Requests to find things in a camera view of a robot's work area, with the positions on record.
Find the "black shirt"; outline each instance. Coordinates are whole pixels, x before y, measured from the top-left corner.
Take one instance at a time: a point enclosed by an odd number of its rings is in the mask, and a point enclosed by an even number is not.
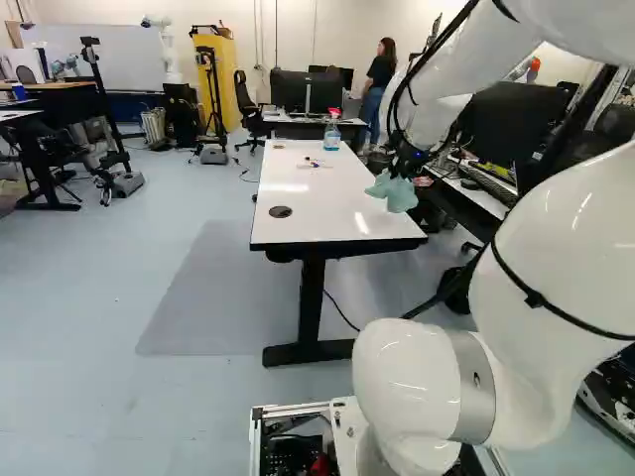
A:
[[[394,73],[395,69],[390,64],[390,58],[382,56],[375,57],[366,75],[373,79],[373,85],[370,87],[386,87]]]

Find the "floor mat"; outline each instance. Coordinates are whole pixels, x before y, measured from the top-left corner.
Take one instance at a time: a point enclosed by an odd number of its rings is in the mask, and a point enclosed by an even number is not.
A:
[[[249,252],[249,235],[249,223],[203,226],[141,336],[138,354],[255,355],[295,340],[301,265]]]

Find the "plastic bottle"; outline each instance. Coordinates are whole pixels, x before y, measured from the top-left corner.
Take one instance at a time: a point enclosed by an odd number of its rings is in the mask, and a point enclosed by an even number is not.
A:
[[[324,149],[326,151],[338,151],[339,142],[341,141],[341,133],[337,129],[337,118],[339,117],[339,109],[329,108],[330,121],[324,130]]]

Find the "woman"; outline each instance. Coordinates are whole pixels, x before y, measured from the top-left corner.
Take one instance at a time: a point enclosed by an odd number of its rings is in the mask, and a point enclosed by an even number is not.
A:
[[[366,83],[364,84],[363,102],[359,117],[368,124],[370,129],[370,151],[376,149],[379,140],[379,105],[386,86],[397,68],[397,48],[392,38],[382,38],[377,45],[377,57],[368,68]],[[366,142],[366,130],[357,137],[356,149],[360,149]]]

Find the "table leg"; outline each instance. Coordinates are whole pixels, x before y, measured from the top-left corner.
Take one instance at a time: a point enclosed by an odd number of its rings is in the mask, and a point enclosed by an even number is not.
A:
[[[324,258],[303,260],[298,341],[266,347],[262,354],[263,366],[308,364],[352,356],[354,339],[318,340],[325,265]]]
[[[20,144],[20,157],[23,167],[28,167],[33,172],[38,181],[38,190],[31,192],[18,200],[16,208],[23,210],[59,210],[78,211],[81,206],[76,203],[62,203],[56,194],[56,180],[51,174],[47,157],[40,148],[38,138],[35,133],[24,129],[16,131],[18,143]],[[46,203],[33,203],[40,195],[46,199]]]

